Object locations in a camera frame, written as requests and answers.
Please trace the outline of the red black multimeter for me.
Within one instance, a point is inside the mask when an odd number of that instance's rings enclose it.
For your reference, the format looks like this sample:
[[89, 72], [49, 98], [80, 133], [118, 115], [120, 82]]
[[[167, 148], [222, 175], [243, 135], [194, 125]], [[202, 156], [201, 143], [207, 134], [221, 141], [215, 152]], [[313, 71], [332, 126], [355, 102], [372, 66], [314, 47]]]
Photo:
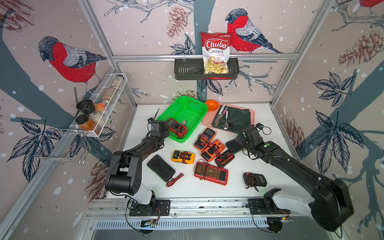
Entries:
[[173, 118], [169, 118], [166, 121], [167, 126], [169, 127], [169, 131], [174, 133], [177, 138], [183, 138], [188, 133], [188, 128], [186, 125], [182, 125], [178, 121]]

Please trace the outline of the green plastic basket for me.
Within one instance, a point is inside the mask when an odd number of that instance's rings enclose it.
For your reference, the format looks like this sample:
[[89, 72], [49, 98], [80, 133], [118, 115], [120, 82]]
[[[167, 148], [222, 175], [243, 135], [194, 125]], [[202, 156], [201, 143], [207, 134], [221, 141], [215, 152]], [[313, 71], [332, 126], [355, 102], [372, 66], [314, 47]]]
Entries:
[[157, 118], [159, 121], [167, 121], [173, 118], [180, 124], [187, 121], [187, 134], [183, 138], [178, 138], [171, 133], [170, 138], [178, 143], [184, 143], [202, 121], [208, 112], [208, 106], [192, 97], [182, 96], [177, 98], [162, 114]]

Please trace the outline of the yellow multimeter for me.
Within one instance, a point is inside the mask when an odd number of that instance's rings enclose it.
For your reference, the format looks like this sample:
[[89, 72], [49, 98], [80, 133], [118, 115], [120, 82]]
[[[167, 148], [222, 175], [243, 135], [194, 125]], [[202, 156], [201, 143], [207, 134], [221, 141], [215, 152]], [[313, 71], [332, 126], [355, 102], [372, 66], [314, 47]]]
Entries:
[[176, 163], [192, 165], [195, 161], [195, 154], [192, 152], [174, 151], [171, 160]]

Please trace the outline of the small black multimeter front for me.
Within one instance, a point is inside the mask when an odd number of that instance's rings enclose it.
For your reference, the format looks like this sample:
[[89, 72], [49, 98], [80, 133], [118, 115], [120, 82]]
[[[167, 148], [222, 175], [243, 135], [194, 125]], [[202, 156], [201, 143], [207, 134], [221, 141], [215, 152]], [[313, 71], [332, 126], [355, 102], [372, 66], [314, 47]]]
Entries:
[[267, 186], [267, 180], [261, 174], [244, 173], [243, 174], [243, 180], [244, 180], [244, 183], [246, 185], [246, 189], [254, 188], [255, 190], [259, 191], [258, 187], [266, 187]]

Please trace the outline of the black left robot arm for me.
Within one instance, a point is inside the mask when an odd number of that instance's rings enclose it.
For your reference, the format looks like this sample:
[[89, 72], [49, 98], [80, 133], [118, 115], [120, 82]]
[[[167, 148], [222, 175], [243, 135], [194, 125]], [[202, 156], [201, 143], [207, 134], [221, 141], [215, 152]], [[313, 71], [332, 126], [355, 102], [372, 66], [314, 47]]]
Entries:
[[152, 121], [152, 128], [141, 143], [124, 152], [116, 151], [111, 159], [105, 189], [113, 195], [128, 196], [138, 205], [153, 207], [155, 193], [142, 185], [142, 162], [161, 149], [169, 135], [166, 122]]

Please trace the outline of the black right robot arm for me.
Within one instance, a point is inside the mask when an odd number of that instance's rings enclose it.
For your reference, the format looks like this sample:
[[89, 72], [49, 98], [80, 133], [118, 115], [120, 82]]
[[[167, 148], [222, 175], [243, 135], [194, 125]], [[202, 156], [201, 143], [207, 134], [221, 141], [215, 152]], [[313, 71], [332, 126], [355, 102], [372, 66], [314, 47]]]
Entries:
[[314, 198], [308, 204], [311, 216], [325, 230], [336, 231], [355, 213], [345, 182], [323, 177], [295, 160], [274, 142], [264, 142], [256, 127], [244, 128], [234, 141], [301, 185]]

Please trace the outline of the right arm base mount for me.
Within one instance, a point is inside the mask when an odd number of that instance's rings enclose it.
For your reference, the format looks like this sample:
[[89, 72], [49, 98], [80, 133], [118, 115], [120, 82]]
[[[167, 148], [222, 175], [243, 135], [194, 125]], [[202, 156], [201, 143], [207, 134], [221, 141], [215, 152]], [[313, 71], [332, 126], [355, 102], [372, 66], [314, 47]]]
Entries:
[[280, 209], [277, 207], [275, 202], [273, 201], [273, 196], [275, 193], [281, 191], [280, 188], [274, 188], [269, 190], [264, 194], [262, 198], [254, 198], [248, 199], [248, 203], [246, 204], [246, 208], [250, 209], [251, 215], [289, 215], [291, 213], [290, 210]]

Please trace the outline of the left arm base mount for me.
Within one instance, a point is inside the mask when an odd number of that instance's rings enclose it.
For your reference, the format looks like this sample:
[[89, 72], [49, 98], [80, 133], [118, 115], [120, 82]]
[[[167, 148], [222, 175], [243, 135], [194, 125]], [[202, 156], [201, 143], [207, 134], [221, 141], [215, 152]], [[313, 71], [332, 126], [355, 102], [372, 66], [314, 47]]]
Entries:
[[130, 217], [152, 217], [152, 216], [168, 216], [170, 214], [170, 200], [155, 200], [149, 205], [141, 205], [132, 202], [128, 209]]

